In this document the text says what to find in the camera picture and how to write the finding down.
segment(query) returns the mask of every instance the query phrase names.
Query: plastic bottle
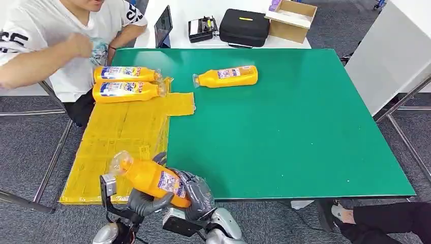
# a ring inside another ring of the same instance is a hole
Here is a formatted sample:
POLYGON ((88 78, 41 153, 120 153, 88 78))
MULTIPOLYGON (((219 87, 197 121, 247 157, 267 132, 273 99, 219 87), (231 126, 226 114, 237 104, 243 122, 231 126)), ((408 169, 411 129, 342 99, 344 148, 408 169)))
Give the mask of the plastic bottle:
POLYGON ((257 82, 258 72, 256 66, 241 66, 223 70, 209 70, 202 75, 193 75, 195 87, 207 86, 210 88, 254 85, 257 82))
POLYGON ((150 70, 146 67, 98 66, 94 71, 95 83, 112 81, 161 82, 161 80, 160 70, 150 70))
POLYGON ((171 203, 177 207, 185 208, 191 204, 179 177, 152 160, 134 160, 127 151, 121 151, 112 159, 110 173, 125 176, 136 190, 157 198, 173 192, 171 203))
POLYGON ((93 97, 98 103, 119 103, 147 101, 154 97, 164 97, 164 83, 149 82, 99 82, 93 87, 93 97))

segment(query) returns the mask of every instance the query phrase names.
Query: green table mat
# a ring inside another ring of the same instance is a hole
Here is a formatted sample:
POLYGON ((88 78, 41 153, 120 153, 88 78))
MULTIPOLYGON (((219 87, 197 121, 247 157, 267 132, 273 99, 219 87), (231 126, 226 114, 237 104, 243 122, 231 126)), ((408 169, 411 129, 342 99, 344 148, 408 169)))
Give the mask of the green table mat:
POLYGON ((123 49, 113 65, 195 93, 195 114, 170 119, 168 165, 218 200, 415 195, 333 50, 123 49), (193 74, 243 65, 256 85, 193 87, 193 74))

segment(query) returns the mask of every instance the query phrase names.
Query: cable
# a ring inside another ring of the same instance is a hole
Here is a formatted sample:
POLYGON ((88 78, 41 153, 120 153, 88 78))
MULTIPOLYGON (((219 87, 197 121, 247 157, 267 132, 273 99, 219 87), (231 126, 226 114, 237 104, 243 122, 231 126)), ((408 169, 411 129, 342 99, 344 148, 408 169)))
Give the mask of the cable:
POLYGON ((109 218, 109 212, 106 211, 106 220, 108 220, 109 223, 113 223, 113 221, 109 218))
POLYGON ((146 241, 142 240, 141 238, 139 238, 139 237, 137 237, 137 236, 135 236, 135 238, 136 238, 138 241, 140 241, 140 242, 142 242, 142 243, 144 243, 144 244, 148 244, 148 242, 146 242, 146 241))
POLYGON ((202 238, 203 241, 206 241, 205 237, 203 237, 203 235, 200 231, 196 231, 196 233, 202 238))
POLYGON ((314 227, 312 227, 309 223, 307 223, 305 220, 304 220, 304 218, 298 213, 298 210, 296 210, 296 209, 294 209, 294 208, 292 208, 292 206, 290 206, 290 205, 287 205, 287 204, 285 204, 285 203, 283 203, 283 202, 280 202, 281 204, 283 204, 283 205, 285 205, 285 206, 288 206, 290 209, 292 209, 293 210, 293 212, 294 213, 296 213, 296 215, 298 215, 298 217, 299 217, 299 219, 301 219, 301 221, 302 221, 302 223, 305 225, 305 226, 307 226, 309 229, 312 229, 312 230, 318 230, 318 231, 323 231, 323 232, 327 232, 326 230, 324 230, 324 229, 319 229, 319 228, 314 228, 314 227))
POLYGON ((309 223, 307 223, 304 218, 298 213, 298 210, 293 208, 293 212, 296 213, 296 215, 298 215, 298 217, 301 219, 302 223, 307 226, 308 228, 312 229, 312 230, 318 230, 318 231, 323 231, 326 232, 326 230, 324 229, 319 229, 319 228, 314 228, 312 227, 309 223))

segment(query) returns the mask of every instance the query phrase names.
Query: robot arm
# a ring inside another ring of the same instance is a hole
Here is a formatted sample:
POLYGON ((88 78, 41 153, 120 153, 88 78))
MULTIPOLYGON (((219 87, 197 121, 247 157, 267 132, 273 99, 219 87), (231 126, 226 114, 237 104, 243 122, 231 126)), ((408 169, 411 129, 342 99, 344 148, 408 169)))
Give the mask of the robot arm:
POLYGON ((207 244, 246 244, 235 219, 225 208, 215 208, 201 220, 186 220, 183 211, 170 208, 163 219, 163 229, 190 237, 199 233, 207 244))
POLYGON ((211 216, 206 244, 246 244, 235 219, 225 208, 217 208, 211 216))
MULTIPOLYGON (((93 244, 134 243, 139 225, 145 216, 140 216, 130 209, 117 209, 112 205, 110 196, 116 193, 114 177, 103 175, 100 182, 103 206, 120 218, 115 223, 105 225, 94 237, 93 244)), ((184 211, 170 208, 164 217, 163 229, 188 237, 204 229, 206 244, 247 244, 242 240, 242 232, 237 222, 225 208, 215 208, 199 221, 188 221, 184 211)))

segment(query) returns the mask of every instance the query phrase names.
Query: white wall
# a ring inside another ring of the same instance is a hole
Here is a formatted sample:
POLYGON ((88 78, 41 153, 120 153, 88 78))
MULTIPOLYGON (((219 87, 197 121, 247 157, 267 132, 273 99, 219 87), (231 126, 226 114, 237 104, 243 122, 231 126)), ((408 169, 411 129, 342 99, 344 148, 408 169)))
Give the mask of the white wall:
MULTIPOLYGON (((18 0, 0 0, 0 29, 6 22, 7 12, 18 0)), ((13 90, 0 90, 0 96, 47 96, 48 94, 38 85, 21 87, 13 90)))

